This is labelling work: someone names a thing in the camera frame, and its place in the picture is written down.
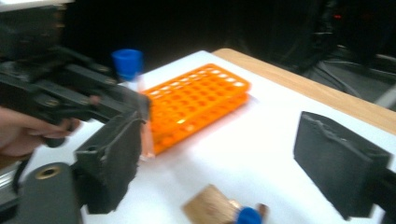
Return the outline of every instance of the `blue test tube cap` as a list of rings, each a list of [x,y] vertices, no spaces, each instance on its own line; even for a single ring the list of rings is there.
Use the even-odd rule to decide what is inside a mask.
[[[143,53],[136,49],[119,49],[111,53],[117,74],[131,81],[143,70]]]
[[[236,217],[236,224],[261,224],[262,217],[251,207],[242,208]]]

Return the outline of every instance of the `table surface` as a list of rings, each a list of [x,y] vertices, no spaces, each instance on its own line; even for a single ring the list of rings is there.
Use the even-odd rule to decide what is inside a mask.
[[[230,49],[196,52],[144,74],[142,81],[150,88],[208,63],[249,81],[248,103],[155,160],[141,161],[117,210],[89,215],[83,209],[85,223],[189,223],[181,207],[209,184],[242,205],[267,204],[269,224],[378,222],[383,211],[377,206],[371,218],[344,221],[294,160],[292,151],[301,112],[309,111],[334,119],[395,154],[394,126],[385,122],[393,122],[394,114]],[[339,102],[327,104],[326,95]],[[358,105],[362,110],[376,108],[383,115],[366,120],[371,116],[350,115],[354,109],[340,108],[343,103],[355,109]],[[102,126],[95,120],[83,123],[63,146],[40,147],[27,173],[50,162],[73,163],[74,150]],[[396,162],[389,169],[395,171]]]

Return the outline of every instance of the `cable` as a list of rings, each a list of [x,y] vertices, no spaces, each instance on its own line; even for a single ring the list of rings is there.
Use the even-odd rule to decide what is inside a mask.
[[[347,61],[323,61],[323,62],[324,63],[345,63],[345,64],[353,64],[353,65],[357,65],[357,66],[362,66],[359,63],[352,63],[352,62],[347,62]],[[382,70],[378,70],[378,69],[374,69],[374,68],[369,68],[369,69],[374,72],[384,73],[384,74],[396,77],[396,73],[386,72],[386,71],[382,71]]]
[[[335,80],[337,83],[341,84],[344,87],[344,91],[346,93],[349,93],[353,96],[356,96],[358,98],[361,98],[361,95],[351,86],[349,86],[347,83],[345,83],[343,80],[341,80],[340,78],[338,78],[337,76],[335,76],[332,72],[330,72],[327,69],[327,66],[325,63],[320,62],[319,65],[322,65],[322,67],[319,67],[318,65],[316,66],[316,68],[320,71],[322,71],[323,73],[325,73],[326,75],[328,75],[329,77],[331,77],[333,80]]]

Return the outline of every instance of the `white table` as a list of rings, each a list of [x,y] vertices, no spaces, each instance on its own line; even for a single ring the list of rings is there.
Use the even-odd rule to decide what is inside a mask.
[[[154,161],[142,161],[117,211],[87,215],[85,223],[189,223],[181,206],[208,184],[242,205],[265,203],[267,223],[378,223],[372,218],[344,221],[293,159],[302,111],[334,119],[385,150],[396,153],[396,137],[370,124],[256,76],[205,51],[143,75],[147,88],[207,63],[215,63],[252,84],[250,101]],[[59,148],[41,147],[28,170],[54,161],[74,162],[73,151],[102,126],[85,123]],[[396,170],[396,162],[389,167]]]

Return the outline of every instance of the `metal bolt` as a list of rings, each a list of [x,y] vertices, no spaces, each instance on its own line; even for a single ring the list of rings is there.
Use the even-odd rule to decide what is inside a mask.
[[[46,105],[48,105],[48,106],[56,106],[56,105],[58,105],[58,104],[59,104],[59,101],[53,100],[53,99],[50,99],[50,100],[48,100],[48,101],[46,102]]]
[[[107,68],[107,67],[104,67],[104,66],[99,66],[97,69],[98,69],[100,72],[108,72],[108,68]]]
[[[108,78],[108,79],[106,79],[105,83],[107,83],[107,84],[116,84],[116,80],[114,80],[113,78]]]
[[[88,100],[80,100],[79,103],[82,104],[82,105],[89,104]]]

